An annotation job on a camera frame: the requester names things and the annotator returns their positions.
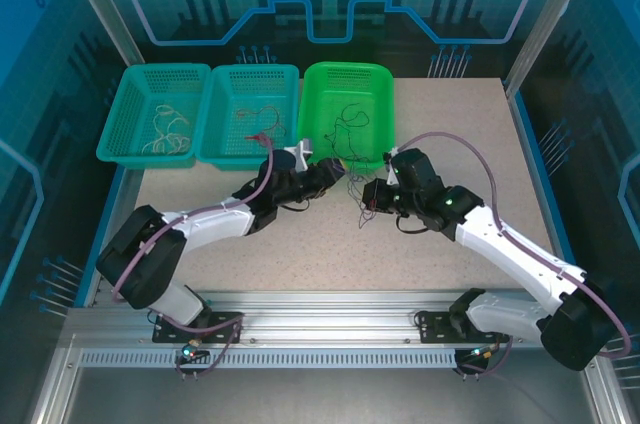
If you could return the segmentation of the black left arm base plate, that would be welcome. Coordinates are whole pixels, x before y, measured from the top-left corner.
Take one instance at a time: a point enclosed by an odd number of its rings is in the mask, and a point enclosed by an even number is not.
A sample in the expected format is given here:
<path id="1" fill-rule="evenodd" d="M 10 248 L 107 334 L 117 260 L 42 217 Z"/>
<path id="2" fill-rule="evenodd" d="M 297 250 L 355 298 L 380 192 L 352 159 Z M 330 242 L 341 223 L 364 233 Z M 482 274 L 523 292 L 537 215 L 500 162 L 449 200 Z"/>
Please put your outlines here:
<path id="1" fill-rule="evenodd" d="M 200 340 L 204 344 L 224 344 L 236 331 L 231 340 L 235 344 L 240 340 L 240 319 L 243 317 L 240 312 L 205 311 L 191 324 L 176 327 L 167 318 L 157 316 L 151 339 L 156 344 L 186 344 L 191 340 Z"/>

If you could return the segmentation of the teal plastic basket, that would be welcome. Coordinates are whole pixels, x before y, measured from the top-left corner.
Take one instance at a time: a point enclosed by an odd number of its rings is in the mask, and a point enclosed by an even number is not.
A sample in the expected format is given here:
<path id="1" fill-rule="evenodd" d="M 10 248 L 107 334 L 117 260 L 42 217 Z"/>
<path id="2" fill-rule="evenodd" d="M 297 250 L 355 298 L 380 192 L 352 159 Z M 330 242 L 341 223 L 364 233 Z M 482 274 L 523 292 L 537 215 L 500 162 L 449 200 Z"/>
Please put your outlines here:
<path id="1" fill-rule="evenodd" d="M 256 135 L 276 149 L 295 145 L 299 85 L 299 70 L 289 64 L 213 69 L 196 124 L 196 159 L 224 171 L 255 170 L 267 158 Z"/>
<path id="2" fill-rule="evenodd" d="M 139 64 L 118 86 L 96 157 L 133 170 L 190 168 L 210 84 L 205 64 Z"/>

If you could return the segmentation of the aluminium mounting rail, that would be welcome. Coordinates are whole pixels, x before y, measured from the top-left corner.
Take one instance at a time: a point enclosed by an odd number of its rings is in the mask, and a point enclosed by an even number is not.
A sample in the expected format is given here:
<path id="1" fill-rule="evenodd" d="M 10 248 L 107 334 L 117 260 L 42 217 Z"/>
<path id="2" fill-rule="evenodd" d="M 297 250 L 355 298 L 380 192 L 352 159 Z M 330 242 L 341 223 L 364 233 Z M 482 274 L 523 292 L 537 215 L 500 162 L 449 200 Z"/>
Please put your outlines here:
<path id="1" fill-rule="evenodd" d="M 208 292 L 218 312 L 244 315 L 240 348 L 416 348 L 417 312 L 446 311 L 452 292 Z M 78 348 L 152 347 L 143 310 L 110 304 L 104 293 L 91 308 L 71 310 L 60 336 Z"/>

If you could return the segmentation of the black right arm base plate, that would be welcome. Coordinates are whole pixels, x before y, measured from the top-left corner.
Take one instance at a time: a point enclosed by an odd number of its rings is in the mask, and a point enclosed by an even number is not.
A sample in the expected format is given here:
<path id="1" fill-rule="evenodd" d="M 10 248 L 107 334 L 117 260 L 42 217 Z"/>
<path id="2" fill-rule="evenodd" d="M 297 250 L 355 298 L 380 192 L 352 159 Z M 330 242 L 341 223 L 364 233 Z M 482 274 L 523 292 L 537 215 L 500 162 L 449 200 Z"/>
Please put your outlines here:
<path id="1" fill-rule="evenodd" d="M 422 344 L 458 344 L 479 342 L 482 337 L 466 318 L 452 316 L 449 312 L 421 310 L 414 314 Z"/>

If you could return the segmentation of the bright green plastic basket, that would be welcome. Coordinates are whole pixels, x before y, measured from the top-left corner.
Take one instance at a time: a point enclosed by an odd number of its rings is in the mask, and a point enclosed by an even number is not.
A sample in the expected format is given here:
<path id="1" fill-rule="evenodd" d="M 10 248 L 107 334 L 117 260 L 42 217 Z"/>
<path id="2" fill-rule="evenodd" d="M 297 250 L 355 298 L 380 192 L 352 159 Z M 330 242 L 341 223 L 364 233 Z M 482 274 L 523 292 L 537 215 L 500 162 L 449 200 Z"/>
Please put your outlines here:
<path id="1" fill-rule="evenodd" d="M 318 62 L 304 73 L 297 134 L 315 161 L 359 160 L 373 171 L 395 143 L 394 78 L 377 64 Z"/>

